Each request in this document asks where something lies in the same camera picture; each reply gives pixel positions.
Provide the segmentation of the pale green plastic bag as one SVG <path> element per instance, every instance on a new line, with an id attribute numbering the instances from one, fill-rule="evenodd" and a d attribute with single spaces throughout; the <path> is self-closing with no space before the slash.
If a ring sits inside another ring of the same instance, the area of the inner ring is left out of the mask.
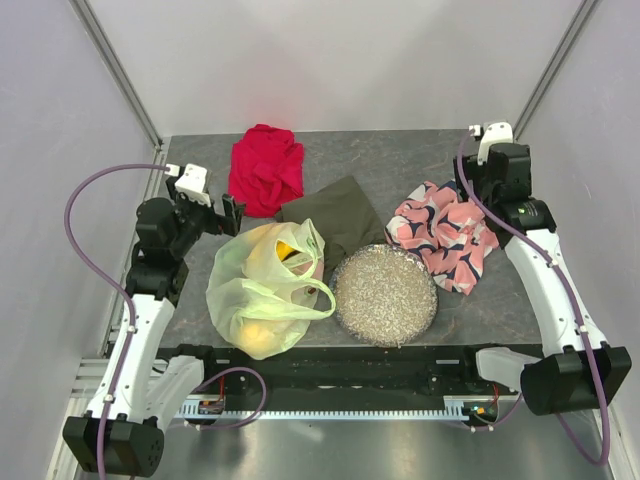
<path id="1" fill-rule="evenodd" d="M 309 255 L 300 265 L 283 264 L 281 240 Z M 336 300 L 324 283 L 324 239 L 310 219 L 269 223 L 218 249 L 206 290 L 213 326 L 228 343 L 255 360 L 293 348 L 311 323 L 330 317 Z"/>

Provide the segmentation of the olive green cloth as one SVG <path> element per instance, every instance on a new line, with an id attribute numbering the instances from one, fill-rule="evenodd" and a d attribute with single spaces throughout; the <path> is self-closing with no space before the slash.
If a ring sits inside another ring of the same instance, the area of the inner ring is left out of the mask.
<path id="1" fill-rule="evenodd" d="M 283 204 L 275 219 L 298 224 L 310 219 L 325 242 L 326 270 L 335 269 L 361 247 L 386 242 L 379 216 L 351 175 Z"/>

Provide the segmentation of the yellow banana bunch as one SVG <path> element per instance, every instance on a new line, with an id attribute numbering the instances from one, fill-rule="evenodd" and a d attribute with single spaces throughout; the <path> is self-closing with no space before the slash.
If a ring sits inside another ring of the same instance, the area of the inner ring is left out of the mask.
<path id="1" fill-rule="evenodd" d="M 300 265 L 309 260 L 308 254 L 295 249 L 281 240 L 276 242 L 276 254 L 278 259 L 288 266 Z"/>

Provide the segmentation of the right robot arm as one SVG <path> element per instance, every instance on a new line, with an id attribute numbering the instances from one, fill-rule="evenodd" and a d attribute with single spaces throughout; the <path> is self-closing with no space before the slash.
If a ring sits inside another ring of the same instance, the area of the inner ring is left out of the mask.
<path id="1" fill-rule="evenodd" d="M 606 410 L 632 360 L 609 344 L 575 290 L 555 220 L 532 195 L 529 147 L 497 143 L 484 158 L 458 154 L 454 168 L 460 194 L 481 209 L 515 267 L 542 340 L 539 358 L 507 347 L 478 350 L 458 368 L 460 386 L 477 394 L 495 381 L 521 392 L 538 416 Z"/>

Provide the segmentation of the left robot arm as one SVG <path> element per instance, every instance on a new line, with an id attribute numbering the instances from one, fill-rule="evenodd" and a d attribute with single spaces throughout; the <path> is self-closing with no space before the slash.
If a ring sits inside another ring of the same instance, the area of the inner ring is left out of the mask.
<path id="1" fill-rule="evenodd" d="M 121 327 L 105 373 L 87 410 L 67 418 L 63 439 L 80 467 L 110 475 L 152 476 L 166 430 L 195 390 L 219 382 L 210 347 L 181 345 L 164 372 L 151 377 L 161 338 L 174 315 L 189 269 L 185 256 L 203 234 L 238 234 L 244 207 L 225 194 L 223 213 L 184 193 L 143 202 L 131 255 Z"/>

